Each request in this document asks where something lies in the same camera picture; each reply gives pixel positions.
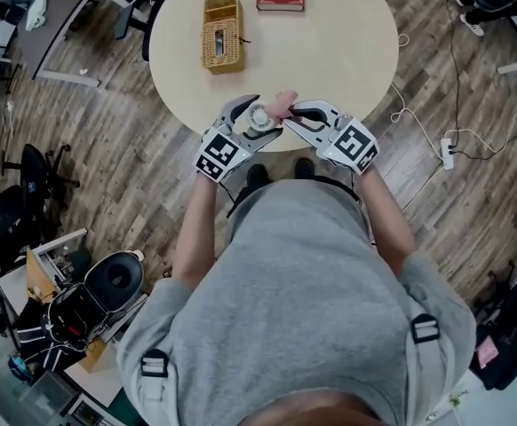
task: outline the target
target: wicker basket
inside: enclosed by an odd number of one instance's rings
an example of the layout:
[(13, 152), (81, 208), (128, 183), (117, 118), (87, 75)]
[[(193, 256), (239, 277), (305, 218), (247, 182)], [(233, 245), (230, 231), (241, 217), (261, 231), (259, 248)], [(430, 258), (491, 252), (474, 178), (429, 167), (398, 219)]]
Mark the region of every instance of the wicker basket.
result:
[[(218, 34), (223, 52), (217, 51)], [(202, 65), (214, 75), (244, 70), (243, 8), (239, 0), (205, 0), (202, 31)]]

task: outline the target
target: white sneaker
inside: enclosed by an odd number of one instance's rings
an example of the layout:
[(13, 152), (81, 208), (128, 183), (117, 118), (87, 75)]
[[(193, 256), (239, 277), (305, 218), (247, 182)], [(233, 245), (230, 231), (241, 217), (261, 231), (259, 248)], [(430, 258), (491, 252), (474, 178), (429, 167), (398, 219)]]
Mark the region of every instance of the white sneaker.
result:
[(465, 14), (460, 14), (460, 20), (464, 22), (464, 24), (472, 30), (472, 33), (476, 36), (484, 36), (483, 29), (479, 25), (472, 25), (468, 23), (468, 21), (465, 19)]

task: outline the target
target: gray t-shirt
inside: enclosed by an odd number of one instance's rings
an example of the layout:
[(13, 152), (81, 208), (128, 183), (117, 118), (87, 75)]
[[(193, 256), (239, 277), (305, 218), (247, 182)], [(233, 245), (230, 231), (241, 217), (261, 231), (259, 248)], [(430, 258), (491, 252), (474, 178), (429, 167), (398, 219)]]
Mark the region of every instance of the gray t-shirt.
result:
[(196, 291), (160, 280), (124, 337), (125, 387), (143, 353), (166, 349), (182, 425), (235, 426), (288, 394), (333, 389), (405, 424), (407, 291), (454, 344), (456, 379), (473, 353), (473, 316), (421, 253), (396, 279), (344, 191), (284, 180), (231, 218), (229, 245)]

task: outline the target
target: power strip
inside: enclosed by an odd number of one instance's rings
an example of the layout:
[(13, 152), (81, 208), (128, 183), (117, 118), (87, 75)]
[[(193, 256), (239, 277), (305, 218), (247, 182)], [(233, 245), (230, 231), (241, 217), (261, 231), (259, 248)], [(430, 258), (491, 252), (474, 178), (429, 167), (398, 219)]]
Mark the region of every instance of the power strip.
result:
[(449, 138), (444, 138), (440, 142), (441, 142), (441, 154), (442, 154), (442, 162), (444, 163), (444, 170), (452, 170), (452, 169), (454, 169), (454, 155), (450, 151), (450, 146), (452, 145), (452, 140)]

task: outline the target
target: strap buckle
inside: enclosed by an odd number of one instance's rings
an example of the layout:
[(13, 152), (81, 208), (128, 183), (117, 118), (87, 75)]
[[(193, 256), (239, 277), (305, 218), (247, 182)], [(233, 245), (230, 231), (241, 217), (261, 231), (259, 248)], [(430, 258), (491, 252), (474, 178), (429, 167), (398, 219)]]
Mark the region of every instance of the strap buckle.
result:
[(415, 344), (428, 343), (440, 339), (438, 321), (430, 314), (420, 314), (410, 322), (410, 332)]
[(141, 371), (144, 377), (168, 378), (168, 361), (166, 352), (151, 349), (142, 357)]

